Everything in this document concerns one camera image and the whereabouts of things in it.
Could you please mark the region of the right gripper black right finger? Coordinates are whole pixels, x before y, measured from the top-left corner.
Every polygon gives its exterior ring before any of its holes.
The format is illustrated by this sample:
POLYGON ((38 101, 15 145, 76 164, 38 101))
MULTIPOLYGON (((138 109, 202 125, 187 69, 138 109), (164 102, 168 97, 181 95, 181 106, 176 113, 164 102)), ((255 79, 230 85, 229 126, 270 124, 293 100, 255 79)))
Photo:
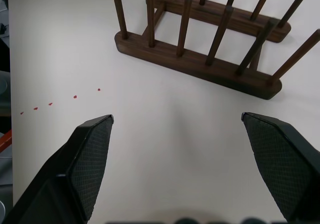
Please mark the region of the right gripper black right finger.
POLYGON ((244 112, 260 175, 288 222, 320 220, 320 153, 291 124, 244 112))

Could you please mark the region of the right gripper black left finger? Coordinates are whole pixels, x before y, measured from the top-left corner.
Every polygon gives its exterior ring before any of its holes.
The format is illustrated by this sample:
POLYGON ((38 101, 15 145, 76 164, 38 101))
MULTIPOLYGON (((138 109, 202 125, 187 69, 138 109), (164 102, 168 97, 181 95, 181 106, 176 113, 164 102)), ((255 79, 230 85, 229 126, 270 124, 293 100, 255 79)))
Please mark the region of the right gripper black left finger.
POLYGON ((86 224, 105 174, 113 115, 77 126, 43 164, 5 224, 86 224))

